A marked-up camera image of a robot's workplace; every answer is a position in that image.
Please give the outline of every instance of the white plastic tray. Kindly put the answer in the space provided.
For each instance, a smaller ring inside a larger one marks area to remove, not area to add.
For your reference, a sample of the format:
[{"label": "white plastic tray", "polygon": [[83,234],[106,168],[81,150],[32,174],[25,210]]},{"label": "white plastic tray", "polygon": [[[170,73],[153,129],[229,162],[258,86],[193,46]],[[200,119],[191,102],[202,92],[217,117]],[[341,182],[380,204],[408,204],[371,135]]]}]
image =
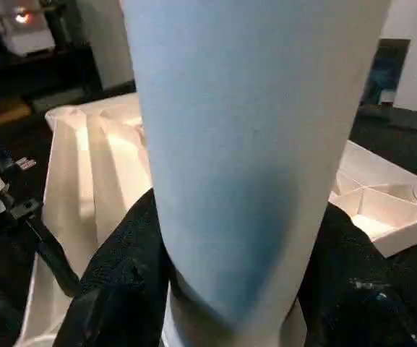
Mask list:
[{"label": "white plastic tray", "polygon": [[[43,217],[81,275],[100,244],[152,185],[139,102],[136,94],[124,95],[57,108],[46,119],[54,136]],[[417,202],[412,195],[416,179],[348,141],[330,202],[390,256],[417,244]],[[69,302],[44,261],[36,257],[16,346],[34,347],[40,338],[46,344]]]}]

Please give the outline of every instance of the white device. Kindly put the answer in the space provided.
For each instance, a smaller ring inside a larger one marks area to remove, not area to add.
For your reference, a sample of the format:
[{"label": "white device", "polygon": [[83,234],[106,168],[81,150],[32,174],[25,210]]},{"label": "white device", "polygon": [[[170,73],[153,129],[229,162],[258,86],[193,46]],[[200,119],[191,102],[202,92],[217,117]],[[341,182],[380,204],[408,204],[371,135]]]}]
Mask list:
[{"label": "white device", "polygon": [[0,35],[7,49],[25,56],[53,49],[53,36],[39,0],[0,0]]}]

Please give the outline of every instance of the white compartment tray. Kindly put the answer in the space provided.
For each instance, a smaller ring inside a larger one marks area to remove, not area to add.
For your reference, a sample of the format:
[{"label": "white compartment tray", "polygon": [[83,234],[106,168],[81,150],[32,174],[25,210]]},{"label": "white compartment tray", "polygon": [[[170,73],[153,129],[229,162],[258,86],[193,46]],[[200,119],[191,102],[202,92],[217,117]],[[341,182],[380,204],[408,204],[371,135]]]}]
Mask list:
[{"label": "white compartment tray", "polygon": [[[46,180],[46,225],[78,275],[127,210],[151,186],[136,94],[49,111],[53,144]],[[385,256],[417,244],[417,176],[348,142],[330,195]],[[70,298],[35,258],[16,346],[52,340]]]}]

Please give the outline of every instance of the orange light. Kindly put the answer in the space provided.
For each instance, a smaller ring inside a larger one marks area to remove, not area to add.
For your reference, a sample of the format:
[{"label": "orange light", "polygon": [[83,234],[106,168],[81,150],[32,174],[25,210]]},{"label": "orange light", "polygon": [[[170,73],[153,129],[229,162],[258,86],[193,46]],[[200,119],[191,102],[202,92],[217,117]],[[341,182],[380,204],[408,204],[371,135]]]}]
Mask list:
[{"label": "orange light", "polygon": [[19,13],[17,16],[15,16],[15,21],[20,24],[27,24],[30,21],[30,18],[31,16],[28,13]]}]

